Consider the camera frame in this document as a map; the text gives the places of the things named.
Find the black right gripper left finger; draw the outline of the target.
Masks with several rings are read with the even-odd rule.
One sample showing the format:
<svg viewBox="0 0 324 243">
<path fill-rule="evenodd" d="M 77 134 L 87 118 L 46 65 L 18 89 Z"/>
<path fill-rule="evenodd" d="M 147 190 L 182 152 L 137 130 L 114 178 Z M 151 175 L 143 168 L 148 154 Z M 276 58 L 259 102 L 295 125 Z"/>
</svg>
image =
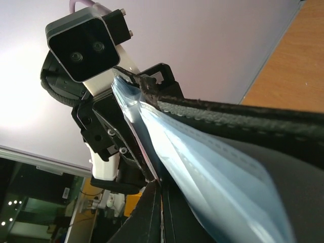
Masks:
<svg viewBox="0 0 324 243">
<path fill-rule="evenodd" d="M 161 242 L 161 189 L 156 181 L 147 184 L 130 217 L 109 242 Z"/>
</svg>

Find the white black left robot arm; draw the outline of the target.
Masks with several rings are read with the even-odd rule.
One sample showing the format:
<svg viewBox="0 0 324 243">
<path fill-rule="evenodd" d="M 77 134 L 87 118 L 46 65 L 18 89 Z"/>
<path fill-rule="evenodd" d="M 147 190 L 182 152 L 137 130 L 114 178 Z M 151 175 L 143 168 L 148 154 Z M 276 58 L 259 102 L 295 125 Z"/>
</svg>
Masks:
<svg viewBox="0 0 324 243">
<path fill-rule="evenodd" d="M 72 107 L 72 118 L 92 157 L 90 184 L 105 191 L 134 195 L 150 181 L 160 183 L 159 166 L 149 138 L 134 134 L 111 88 L 93 96 L 72 81 L 51 52 L 40 73 L 42 87 Z"/>
</svg>

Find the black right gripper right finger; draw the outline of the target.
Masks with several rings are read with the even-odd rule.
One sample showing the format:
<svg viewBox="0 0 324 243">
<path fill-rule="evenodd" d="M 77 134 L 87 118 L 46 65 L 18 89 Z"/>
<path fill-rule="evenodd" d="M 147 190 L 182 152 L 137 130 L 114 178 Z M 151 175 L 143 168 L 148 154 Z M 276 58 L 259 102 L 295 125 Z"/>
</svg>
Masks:
<svg viewBox="0 0 324 243">
<path fill-rule="evenodd" d="M 187 201 L 176 184 L 164 184 L 161 198 L 163 202 L 165 242 L 215 242 L 196 220 Z"/>
</svg>

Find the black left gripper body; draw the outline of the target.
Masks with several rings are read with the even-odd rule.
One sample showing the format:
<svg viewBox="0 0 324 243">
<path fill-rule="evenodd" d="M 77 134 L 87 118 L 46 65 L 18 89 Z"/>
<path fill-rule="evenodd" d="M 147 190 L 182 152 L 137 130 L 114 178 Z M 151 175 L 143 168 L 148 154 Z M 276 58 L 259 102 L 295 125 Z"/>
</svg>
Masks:
<svg viewBox="0 0 324 243">
<path fill-rule="evenodd" d="M 140 118 L 126 118 L 111 87 L 82 99 L 72 117 L 92 153 L 92 186 L 136 194 L 147 182 L 162 185 L 165 169 L 146 126 Z"/>
</svg>

